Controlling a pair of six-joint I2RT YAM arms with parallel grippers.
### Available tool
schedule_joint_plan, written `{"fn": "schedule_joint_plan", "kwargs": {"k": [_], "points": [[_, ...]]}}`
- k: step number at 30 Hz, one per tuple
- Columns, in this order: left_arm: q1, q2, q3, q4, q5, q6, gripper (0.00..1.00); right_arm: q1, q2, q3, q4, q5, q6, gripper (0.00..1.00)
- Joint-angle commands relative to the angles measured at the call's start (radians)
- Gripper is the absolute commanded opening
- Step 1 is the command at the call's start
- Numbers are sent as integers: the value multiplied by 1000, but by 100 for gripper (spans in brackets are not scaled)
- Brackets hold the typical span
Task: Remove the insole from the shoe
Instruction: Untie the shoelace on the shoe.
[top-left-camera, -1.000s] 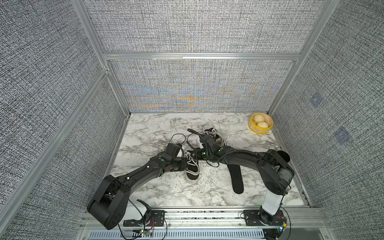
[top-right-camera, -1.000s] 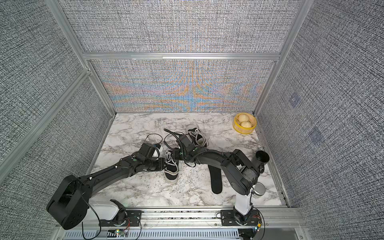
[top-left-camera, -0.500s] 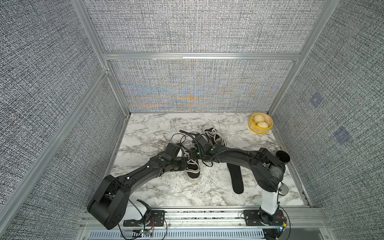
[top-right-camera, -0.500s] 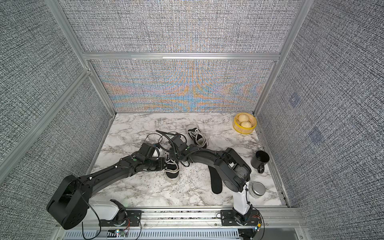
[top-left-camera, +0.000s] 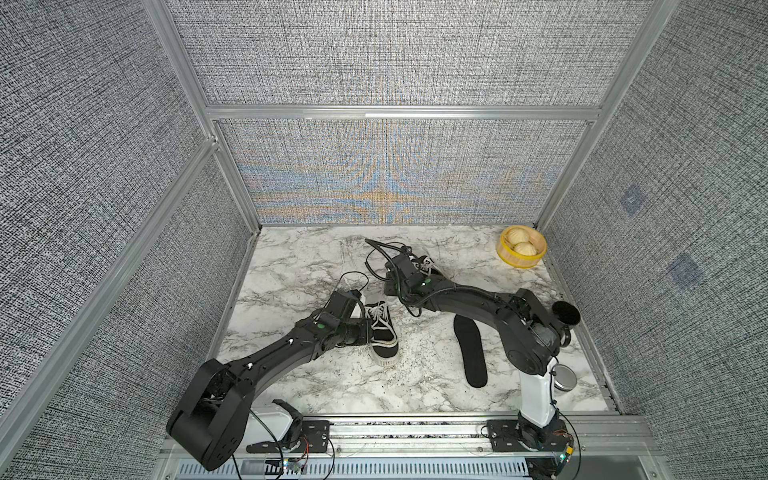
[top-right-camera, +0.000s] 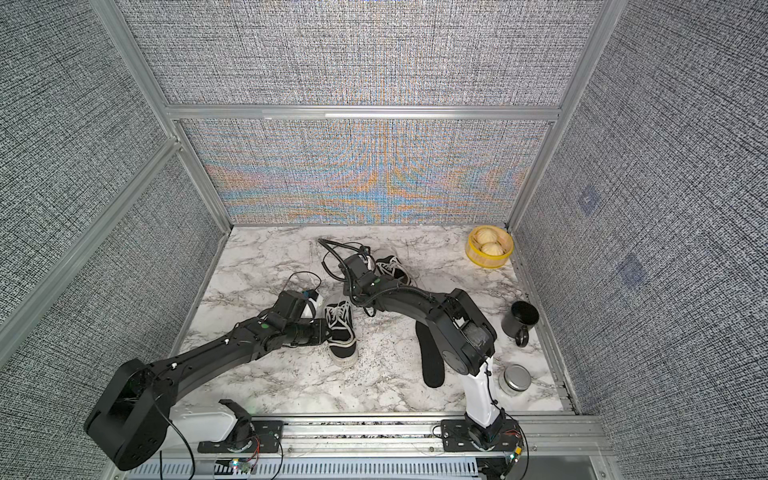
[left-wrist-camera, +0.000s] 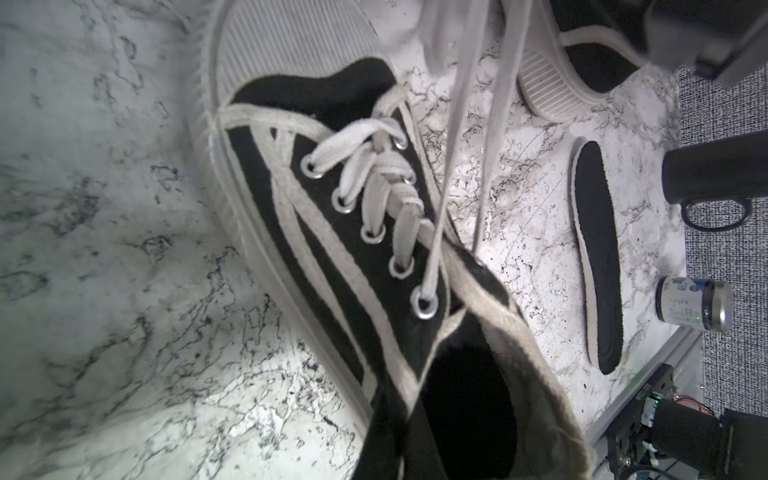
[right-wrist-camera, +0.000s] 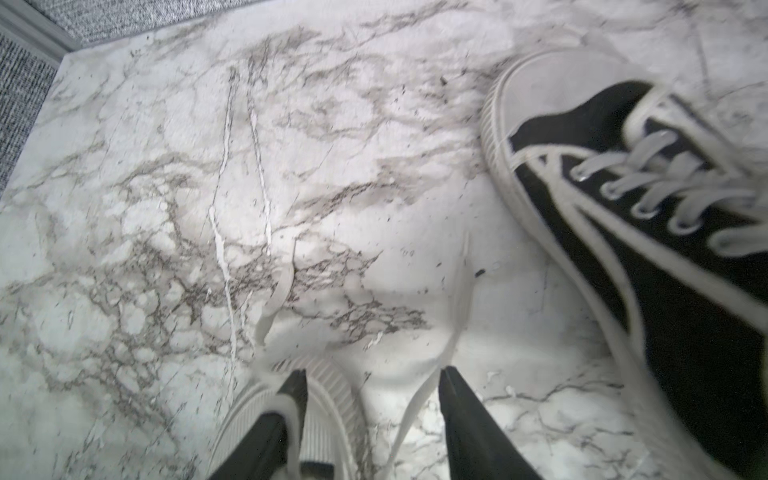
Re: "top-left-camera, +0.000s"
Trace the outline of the black canvas sneaker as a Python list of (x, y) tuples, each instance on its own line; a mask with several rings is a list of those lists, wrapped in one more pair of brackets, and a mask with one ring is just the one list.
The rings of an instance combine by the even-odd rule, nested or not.
[(411, 259), (414, 267), (426, 276), (443, 276), (444, 273), (438, 268), (436, 263), (428, 255), (414, 256)]
[(368, 321), (368, 351), (381, 366), (391, 366), (399, 356), (399, 337), (394, 328), (389, 305), (379, 301), (365, 305)]

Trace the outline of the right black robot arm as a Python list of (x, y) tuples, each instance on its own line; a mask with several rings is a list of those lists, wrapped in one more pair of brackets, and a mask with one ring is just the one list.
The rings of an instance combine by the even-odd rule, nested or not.
[(401, 252), (385, 261), (385, 293), (408, 308), (451, 313), (496, 330), (504, 354), (520, 374), (521, 404), (517, 437), (528, 450), (542, 450), (559, 428), (553, 399), (552, 370), (559, 354), (562, 330), (532, 292), (491, 292), (453, 282), (439, 272), (416, 265)]

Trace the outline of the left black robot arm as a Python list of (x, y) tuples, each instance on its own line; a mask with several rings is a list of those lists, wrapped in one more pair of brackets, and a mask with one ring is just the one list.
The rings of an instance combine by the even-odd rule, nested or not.
[(166, 425), (167, 433), (208, 471), (241, 444), (253, 401), (275, 381), (335, 348), (362, 345), (368, 319), (327, 312), (299, 320), (279, 340), (226, 364), (204, 362)]

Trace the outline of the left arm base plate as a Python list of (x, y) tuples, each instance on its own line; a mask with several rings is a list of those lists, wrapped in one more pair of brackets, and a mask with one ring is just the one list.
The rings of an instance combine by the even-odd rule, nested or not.
[(251, 454), (277, 454), (278, 448), (283, 454), (327, 453), (329, 448), (329, 421), (303, 421), (301, 426), (290, 427), (284, 437), (276, 443), (270, 436), (266, 440), (243, 439), (245, 450)]

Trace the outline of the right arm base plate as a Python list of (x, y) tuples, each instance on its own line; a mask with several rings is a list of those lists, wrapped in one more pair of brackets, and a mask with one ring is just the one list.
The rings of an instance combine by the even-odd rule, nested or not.
[(545, 427), (527, 420), (489, 420), (485, 430), (494, 452), (570, 452), (575, 447), (575, 437), (560, 418)]

